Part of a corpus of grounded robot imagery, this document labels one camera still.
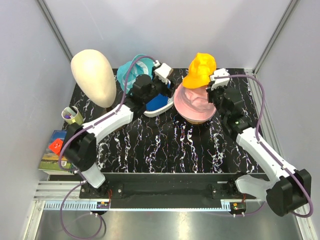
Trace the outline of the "pink bucket hat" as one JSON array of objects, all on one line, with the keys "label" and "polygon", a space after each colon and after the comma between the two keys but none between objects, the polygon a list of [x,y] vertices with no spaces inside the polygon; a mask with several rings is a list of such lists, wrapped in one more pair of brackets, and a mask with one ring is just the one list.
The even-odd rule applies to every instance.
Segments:
[{"label": "pink bucket hat", "polygon": [[173,103],[183,118],[194,122],[206,122],[216,112],[214,104],[208,102],[205,86],[190,89],[180,84],[175,90]]}]

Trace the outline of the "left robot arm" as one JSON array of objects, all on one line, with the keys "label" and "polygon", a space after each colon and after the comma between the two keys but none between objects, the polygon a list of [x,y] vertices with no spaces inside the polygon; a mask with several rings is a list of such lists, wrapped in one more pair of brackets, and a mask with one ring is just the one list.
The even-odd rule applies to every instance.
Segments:
[{"label": "left robot arm", "polygon": [[141,117],[147,104],[159,94],[171,98],[176,83],[162,80],[154,75],[138,75],[125,99],[115,109],[91,122],[69,125],[65,136],[61,157],[65,157],[76,168],[85,183],[91,185],[90,192],[97,198],[108,193],[106,177],[96,164],[96,148],[101,140],[115,130]]}]

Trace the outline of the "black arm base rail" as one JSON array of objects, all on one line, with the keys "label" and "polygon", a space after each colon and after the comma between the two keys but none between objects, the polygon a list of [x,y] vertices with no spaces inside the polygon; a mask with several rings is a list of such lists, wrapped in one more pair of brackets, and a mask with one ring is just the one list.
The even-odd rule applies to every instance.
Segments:
[{"label": "black arm base rail", "polygon": [[222,200],[241,201],[231,193],[232,173],[106,173],[106,182],[95,190],[89,184],[80,189],[82,199],[111,198],[111,209],[204,210],[221,207]]}]

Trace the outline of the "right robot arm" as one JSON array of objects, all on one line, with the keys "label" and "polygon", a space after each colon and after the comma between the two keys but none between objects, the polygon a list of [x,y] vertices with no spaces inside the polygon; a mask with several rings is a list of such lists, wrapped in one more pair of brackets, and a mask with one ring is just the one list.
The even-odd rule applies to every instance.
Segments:
[{"label": "right robot arm", "polygon": [[280,217],[311,204],[310,173],[305,169],[297,170],[263,139],[243,114],[244,101],[240,91],[214,84],[210,84],[206,91],[208,102],[220,115],[224,133],[242,147],[267,176],[264,180],[248,173],[237,173],[229,180],[228,195],[235,199],[243,194],[253,196],[266,202]]}]

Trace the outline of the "orange bucket hat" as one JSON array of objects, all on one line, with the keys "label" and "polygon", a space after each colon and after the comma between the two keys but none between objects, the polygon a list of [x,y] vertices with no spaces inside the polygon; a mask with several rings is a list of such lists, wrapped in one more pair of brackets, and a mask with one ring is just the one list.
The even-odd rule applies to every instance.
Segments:
[{"label": "orange bucket hat", "polygon": [[182,86],[187,89],[197,89],[207,86],[210,75],[217,69],[215,58],[208,53],[198,52],[189,65],[188,74],[182,80]]}]

